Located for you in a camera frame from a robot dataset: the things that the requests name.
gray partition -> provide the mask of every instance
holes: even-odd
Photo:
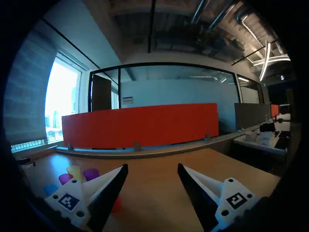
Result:
[[[236,129],[248,128],[270,119],[269,104],[235,103]]]

desk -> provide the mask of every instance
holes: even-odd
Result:
[[[282,123],[275,123],[275,128],[276,131],[290,131],[290,122],[282,122]],[[270,142],[269,145],[264,145],[264,144],[259,144],[258,141],[258,136],[256,138],[255,141],[247,141],[246,140],[246,135],[240,136],[236,139],[233,140],[234,143],[240,144],[240,145],[244,145],[246,147],[251,147],[251,148],[255,148],[255,149],[259,149],[262,151],[266,151],[272,154],[278,154],[281,155],[277,158],[279,158],[280,160],[284,160],[285,158],[285,153],[287,152],[287,149],[283,150],[283,149],[278,149],[275,148],[275,145],[277,143],[277,141],[279,140],[279,135],[280,133],[277,135],[277,137],[275,137],[275,134],[273,133],[273,135],[270,137]]]
[[[291,120],[291,114],[279,114],[277,115],[277,120],[282,119],[283,121],[290,121]]]
[[[228,177],[239,180],[257,196],[269,196],[279,177],[234,160],[212,149],[200,149],[149,159],[88,159],[54,153],[36,160],[36,167],[26,170],[36,195],[44,197],[46,184],[60,185],[58,174],[68,165],[81,171],[93,167],[100,174],[122,164],[129,173],[120,191],[122,209],[112,213],[104,231],[115,232],[201,232],[202,226],[177,174],[177,165],[190,167],[219,181]]]

window blind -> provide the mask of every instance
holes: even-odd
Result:
[[[11,145],[46,139],[46,89],[57,51],[33,30],[15,57],[3,109],[5,133]]]

sign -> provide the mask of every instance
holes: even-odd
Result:
[[[133,97],[124,97],[123,104],[133,104]]]

wooden table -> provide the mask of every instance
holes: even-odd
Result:
[[[177,174],[177,165],[190,167],[219,181],[234,177],[258,196],[268,196],[279,177],[206,148],[149,159],[88,159],[54,153],[36,160],[26,170],[37,196],[45,197],[47,184],[60,186],[58,176],[70,165],[81,171],[94,167],[100,174],[128,164],[129,173],[120,192],[121,211],[112,213],[104,231],[197,231],[202,227]]]

